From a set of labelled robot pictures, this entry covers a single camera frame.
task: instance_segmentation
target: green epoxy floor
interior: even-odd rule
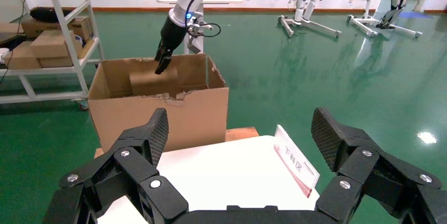
[[[153,57],[165,17],[97,13],[106,57]],[[318,106],[447,183],[447,16],[399,19],[424,32],[418,40],[395,31],[369,39],[347,25],[344,14],[313,16],[342,31],[338,40],[299,28],[288,39],[277,14],[206,13],[206,19],[222,26],[221,35],[206,39],[205,51],[230,87],[228,128],[255,126],[272,135],[281,124],[321,173],[317,191],[334,176],[310,134]],[[89,82],[94,70],[85,69]],[[41,92],[77,88],[69,75],[31,82]],[[8,77],[0,93],[20,89],[20,81]],[[2,220],[40,223],[59,177],[90,160],[99,146],[93,124],[70,101],[0,105],[0,114]],[[438,142],[423,144],[419,132]],[[352,223],[397,222],[366,197]]]

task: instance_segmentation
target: black cable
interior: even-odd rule
[[[16,38],[15,38],[13,50],[11,51],[11,57],[8,60],[8,64],[6,64],[6,71],[3,74],[2,78],[0,79],[0,85],[2,85],[3,79],[5,78],[6,74],[8,73],[8,70],[9,70],[8,65],[9,65],[9,63],[11,62],[11,60],[13,59],[13,56],[14,56],[14,48],[17,46],[17,40],[18,40],[17,35],[18,35],[19,30],[20,30],[20,23],[22,22],[22,17],[23,17],[23,14],[25,13],[25,2],[26,2],[26,0],[23,0],[23,2],[22,2],[22,14],[18,18],[18,26],[17,26]]]
[[[194,3],[194,0],[191,0],[191,1],[189,2],[188,7],[186,8],[186,13],[184,14],[184,27],[186,28],[186,32],[187,32],[189,35],[193,36],[193,37],[199,37],[199,36],[203,36],[203,37],[216,37],[217,35],[219,35],[219,34],[220,34],[220,31],[221,31],[221,28],[220,28],[220,26],[219,26],[218,24],[216,24],[216,23],[202,24],[202,26],[203,26],[203,25],[215,25],[215,26],[217,26],[217,27],[219,28],[219,32],[218,32],[217,34],[215,34],[215,35],[204,35],[204,34],[193,35],[193,34],[189,33],[189,30],[188,30],[188,18],[187,18],[187,16],[188,16],[189,8],[191,7],[192,3]]]
[[[222,29],[220,28],[220,25],[218,25],[216,23],[199,24],[199,26],[205,26],[205,25],[215,25],[215,26],[217,26],[219,28],[219,31],[216,34],[214,34],[214,35],[204,35],[203,33],[199,34],[199,35],[192,35],[192,34],[189,34],[189,35],[191,35],[193,37],[196,37],[196,38],[199,37],[199,36],[203,36],[205,38],[212,38],[212,37],[216,37],[217,35],[219,35],[220,32],[222,31]]]

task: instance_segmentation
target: red baseboard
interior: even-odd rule
[[[75,7],[63,7],[63,9],[74,10]],[[94,7],[96,12],[167,12],[171,7]],[[288,8],[205,8],[206,12],[290,12]],[[324,13],[364,13],[364,9],[315,9],[314,12]]]
[[[424,13],[428,13],[428,14],[447,13],[447,9],[426,9],[426,10],[424,10]]]

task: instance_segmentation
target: cardboard box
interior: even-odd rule
[[[98,67],[89,106],[103,150],[109,150],[123,130],[146,124],[156,108],[168,112],[165,151],[224,142],[229,89],[212,60],[205,54],[175,55],[168,67],[178,75],[181,92],[175,98],[162,93],[133,96],[130,75],[154,72],[157,65],[153,59],[120,59]]]
[[[74,48],[77,56],[81,55],[82,44],[76,40],[73,31],[70,31]],[[62,31],[51,30],[44,31],[33,43],[31,44],[31,50],[36,58],[70,58],[69,49],[65,41],[65,37]]]
[[[68,24],[68,27],[84,41],[93,36],[93,29],[89,17],[77,17]],[[22,21],[22,28],[26,37],[37,38],[43,31],[60,30],[61,26],[59,23],[46,23],[30,18]]]
[[[10,70],[33,70],[40,69],[41,65],[31,51],[31,41],[22,42],[5,58],[5,64]]]
[[[23,33],[23,29],[18,23],[0,23],[0,33]]]
[[[42,67],[71,67],[73,61],[71,57],[40,58],[38,59]]]

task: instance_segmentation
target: metal shelf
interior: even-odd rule
[[[56,11],[57,19],[59,24],[61,25],[62,33],[65,37],[65,41],[67,44],[67,48],[70,53],[70,57],[73,61],[73,66],[71,67],[46,67],[42,69],[35,70],[8,70],[6,76],[18,76],[20,81],[23,84],[24,89],[26,90],[27,95],[9,95],[9,96],[0,96],[0,104],[5,103],[23,103],[23,102],[34,102],[34,101],[45,101],[45,100],[74,100],[80,102],[82,108],[87,108],[86,99],[88,96],[88,88],[87,83],[85,82],[84,75],[82,70],[87,65],[87,63],[100,63],[104,60],[104,52],[101,47],[101,41],[98,33],[98,26],[96,24],[96,20],[93,14],[93,9],[90,0],[85,0],[82,4],[80,4],[76,9],[74,9],[69,15],[64,16],[62,12],[61,3],[59,0],[51,0],[54,5],[54,10]],[[82,59],[77,58],[76,49],[74,48],[73,40],[71,39],[70,31],[68,29],[67,24],[73,20],[76,16],[78,16],[83,10],[89,10],[89,18],[93,29],[93,44],[89,47],[86,55]],[[92,60],[90,59],[93,51],[95,49],[99,50],[100,59]],[[4,74],[6,70],[0,70],[0,75]],[[76,74],[79,84],[81,87],[81,91],[77,92],[61,92],[61,93],[49,93],[49,94],[36,94],[26,78],[27,75],[48,75],[48,74]]]
[[[82,100],[84,98],[85,97],[82,91],[36,94],[34,97],[29,95],[13,95],[13,96],[0,96],[0,104],[25,103],[25,102],[46,101],[46,100],[65,100],[65,99]]]
[[[88,62],[90,63],[99,63],[100,60],[90,60],[90,57],[93,54],[93,51],[96,49],[97,45],[99,44],[99,38],[94,37],[93,39],[93,45],[91,48],[87,51],[87,55],[79,59],[79,65],[81,66],[81,69],[84,69],[85,65],[87,65]],[[6,72],[6,69],[0,70],[0,75],[3,75]],[[74,66],[71,67],[44,67],[42,69],[35,69],[35,70],[8,70],[6,75],[48,75],[48,74],[66,74],[66,73],[74,73],[75,68]]]

